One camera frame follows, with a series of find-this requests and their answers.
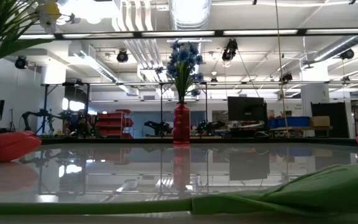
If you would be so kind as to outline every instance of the green leaf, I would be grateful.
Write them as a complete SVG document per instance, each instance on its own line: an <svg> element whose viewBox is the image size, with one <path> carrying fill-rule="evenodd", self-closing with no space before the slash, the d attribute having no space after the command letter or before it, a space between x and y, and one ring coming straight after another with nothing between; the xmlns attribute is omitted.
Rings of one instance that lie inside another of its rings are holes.
<svg viewBox="0 0 358 224"><path fill-rule="evenodd" d="M18 40L15 42L4 44L3 46L0 47L0 59L8 55L11 55L15 52L18 52L20 50L24 50L39 44L50 43L52 41L53 40L49 40L49 39L32 39L32 40Z"/></svg>

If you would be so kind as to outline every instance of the blue container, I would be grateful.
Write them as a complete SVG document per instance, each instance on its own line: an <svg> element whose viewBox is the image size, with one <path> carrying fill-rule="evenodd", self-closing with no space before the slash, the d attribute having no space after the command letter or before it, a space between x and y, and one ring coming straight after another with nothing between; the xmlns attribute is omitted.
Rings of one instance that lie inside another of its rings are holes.
<svg viewBox="0 0 358 224"><path fill-rule="evenodd" d="M287 117L288 127L308 127L310 125L310 118L307 116ZM279 118L277 127L285 127L285 119Z"/></svg>
<svg viewBox="0 0 358 224"><path fill-rule="evenodd" d="M267 124L270 128L277 128L277 119L270 119Z"/></svg>

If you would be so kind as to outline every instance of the cardboard box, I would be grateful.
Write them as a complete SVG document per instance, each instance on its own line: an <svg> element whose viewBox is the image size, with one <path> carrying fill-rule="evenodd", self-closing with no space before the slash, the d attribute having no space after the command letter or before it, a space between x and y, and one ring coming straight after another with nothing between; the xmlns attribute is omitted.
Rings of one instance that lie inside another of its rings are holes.
<svg viewBox="0 0 358 224"><path fill-rule="evenodd" d="M329 116L313 116L310 118L310 126L312 127L330 127Z"/></svg>

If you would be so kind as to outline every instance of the green stem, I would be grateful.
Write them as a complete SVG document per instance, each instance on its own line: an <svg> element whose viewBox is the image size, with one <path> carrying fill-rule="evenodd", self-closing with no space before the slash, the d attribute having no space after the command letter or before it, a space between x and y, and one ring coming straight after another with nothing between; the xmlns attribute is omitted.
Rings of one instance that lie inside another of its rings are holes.
<svg viewBox="0 0 358 224"><path fill-rule="evenodd" d="M128 203L0 203L0 215L123 215L192 211L191 199Z"/></svg>

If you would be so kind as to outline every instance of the reflective surface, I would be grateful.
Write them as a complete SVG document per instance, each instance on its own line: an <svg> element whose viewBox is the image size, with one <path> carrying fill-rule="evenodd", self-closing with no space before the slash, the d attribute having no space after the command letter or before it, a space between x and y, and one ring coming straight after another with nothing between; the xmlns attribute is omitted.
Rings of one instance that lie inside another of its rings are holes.
<svg viewBox="0 0 358 224"><path fill-rule="evenodd" d="M334 164L358 163L358 147L319 144L64 144L40 149L0 164L0 202L167 200L266 189Z"/></svg>

